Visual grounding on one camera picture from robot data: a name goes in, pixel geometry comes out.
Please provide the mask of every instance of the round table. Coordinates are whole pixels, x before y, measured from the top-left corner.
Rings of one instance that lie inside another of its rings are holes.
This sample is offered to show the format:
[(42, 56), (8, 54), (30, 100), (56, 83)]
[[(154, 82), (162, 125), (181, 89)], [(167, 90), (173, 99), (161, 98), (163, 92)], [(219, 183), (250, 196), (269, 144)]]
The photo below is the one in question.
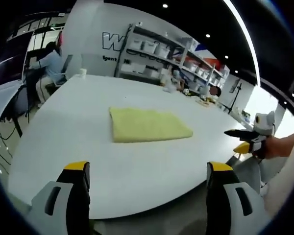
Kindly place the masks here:
[[(191, 138), (113, 143), (108, 108), (171, 111)], [(64, 166), (90, 162), (90, 219), (143, 212), (206, 180), (209, 161), (226, 162), (240, 143), (223, 132), (243, 129), (217, 107), (202, 107), (179, 92), (121, 78), (76, 75), (36, 113), (15, 150), (8, 190), (31, 204)]]

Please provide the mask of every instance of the yellow towel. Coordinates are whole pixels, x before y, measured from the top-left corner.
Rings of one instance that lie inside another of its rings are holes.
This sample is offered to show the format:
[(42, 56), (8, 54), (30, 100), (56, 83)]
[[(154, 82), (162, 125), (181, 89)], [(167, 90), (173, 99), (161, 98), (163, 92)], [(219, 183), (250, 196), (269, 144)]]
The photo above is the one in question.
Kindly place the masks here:
[(171, 113), (114, 107), (110, 107), (109, 111), (114, 142), (165, 141), (193, 135), (193, 131)]

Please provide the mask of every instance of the chair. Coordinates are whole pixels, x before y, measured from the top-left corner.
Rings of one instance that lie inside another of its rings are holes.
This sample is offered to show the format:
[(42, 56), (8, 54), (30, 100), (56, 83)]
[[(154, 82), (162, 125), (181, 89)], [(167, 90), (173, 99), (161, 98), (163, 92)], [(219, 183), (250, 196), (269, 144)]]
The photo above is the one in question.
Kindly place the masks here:
[(67, 68), (69, 66), (69, 63), (72, 60), (72, 57), (73, 57), (73, 55), (68, 55), (67, 59), (64, 62), (64, 65), (63, 65), (63, 68), (61, 70), (61, 73), (55, 74), (55, 75), (61, 75), (62, 78), (57, 83), (53, 82), (53, 84), (46, 85), (46, 90), (48, 91), (48, 93), (50, 95), (52, 95), (53, 93), (55, 93), (56, 90), (59, 89), (59, 87), (61, 87), (64, 83), (66, 83), (66, 81), (67, 81), (66, 71), (67, 71)]

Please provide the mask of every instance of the computer monitor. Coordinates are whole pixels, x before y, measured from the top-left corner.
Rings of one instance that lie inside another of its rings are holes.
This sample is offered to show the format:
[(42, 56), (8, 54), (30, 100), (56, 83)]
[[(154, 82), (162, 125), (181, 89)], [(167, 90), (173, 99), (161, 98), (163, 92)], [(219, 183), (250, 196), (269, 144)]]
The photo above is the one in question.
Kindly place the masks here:
[(21, 80), (27, 48), (33, 32), (25, 33), (6, 42), (0, 57), (0, 85)]

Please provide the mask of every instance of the blue shirt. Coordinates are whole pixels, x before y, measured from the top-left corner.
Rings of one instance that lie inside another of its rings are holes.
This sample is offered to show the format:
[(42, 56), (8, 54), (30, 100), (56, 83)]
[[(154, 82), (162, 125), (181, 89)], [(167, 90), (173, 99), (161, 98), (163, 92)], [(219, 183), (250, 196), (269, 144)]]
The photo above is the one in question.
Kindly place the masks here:
[(46, 75), (50, 77), (54, 83), (57, 83), (59, 80), (61, 80), (61, 78), (63, 78), (63, 75), (59, 74), (61, 73), (63, 64), (64, 63), (62, 62), (61, 56), (55, 50), (53, 50), (47, 56), (30, 66), (29, 69), (36, 70), (46, 67)]

